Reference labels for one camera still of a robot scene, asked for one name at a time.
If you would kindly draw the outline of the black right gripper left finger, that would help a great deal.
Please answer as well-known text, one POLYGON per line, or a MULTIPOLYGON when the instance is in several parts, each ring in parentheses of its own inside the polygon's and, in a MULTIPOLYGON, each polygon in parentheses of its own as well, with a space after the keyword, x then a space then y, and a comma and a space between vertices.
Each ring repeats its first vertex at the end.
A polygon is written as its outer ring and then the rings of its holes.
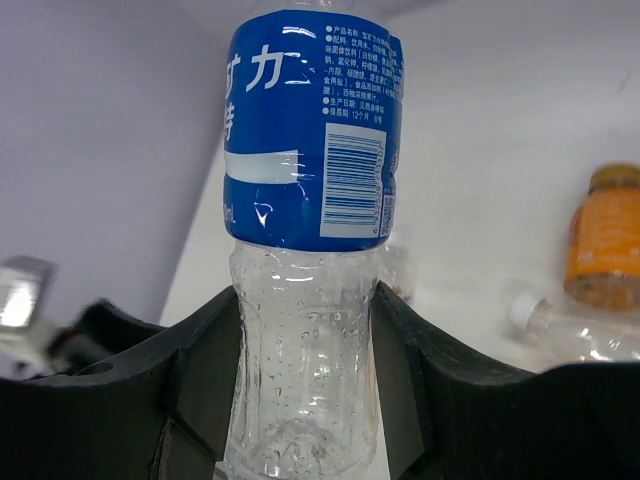
POLYGON ((210 479, 224 456, 240 350, 238 299, 72 374, 1 384, 5 479, 210 479))

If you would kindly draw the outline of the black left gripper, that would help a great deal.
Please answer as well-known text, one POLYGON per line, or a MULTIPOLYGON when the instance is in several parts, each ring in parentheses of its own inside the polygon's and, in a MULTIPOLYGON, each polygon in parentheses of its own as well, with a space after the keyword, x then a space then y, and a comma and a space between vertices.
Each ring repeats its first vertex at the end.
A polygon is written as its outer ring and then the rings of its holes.
POLYGON ((87 306, 72 323, 53 336, 46 348, 56 373, 75 374, 119 354, 160 332, 106 299, 87 306))

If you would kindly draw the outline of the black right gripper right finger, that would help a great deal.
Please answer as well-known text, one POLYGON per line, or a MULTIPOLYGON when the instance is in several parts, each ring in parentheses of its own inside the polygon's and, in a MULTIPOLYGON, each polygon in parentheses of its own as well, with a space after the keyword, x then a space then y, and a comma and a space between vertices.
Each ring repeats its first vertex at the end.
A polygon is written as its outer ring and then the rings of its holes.
POLYGON ((394 479, 635 479, 639 366, 535 374, 430 324, 379 284, 372 340, 394 479))

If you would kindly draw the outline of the orange juice bottle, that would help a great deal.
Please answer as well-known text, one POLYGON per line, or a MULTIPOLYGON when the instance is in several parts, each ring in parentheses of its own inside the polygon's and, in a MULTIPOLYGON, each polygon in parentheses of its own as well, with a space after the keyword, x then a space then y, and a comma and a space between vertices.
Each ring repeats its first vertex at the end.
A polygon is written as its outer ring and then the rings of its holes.
POLYGON ((613 312, 639 309, 639 166, 595 170, 575 211, 563 287, 574 300, 613 312))

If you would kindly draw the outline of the blue label clear bottle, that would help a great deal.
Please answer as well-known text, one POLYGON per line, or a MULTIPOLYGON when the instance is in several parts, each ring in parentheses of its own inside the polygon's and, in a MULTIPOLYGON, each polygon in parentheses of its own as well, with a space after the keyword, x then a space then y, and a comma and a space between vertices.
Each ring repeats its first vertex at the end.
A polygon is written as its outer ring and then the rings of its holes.
POLYGON ((393 225, 403 68, 399 39, 363 1, 263 1, 232 37, 231 479, 361 479, 374 458, 370 305, 393 225))

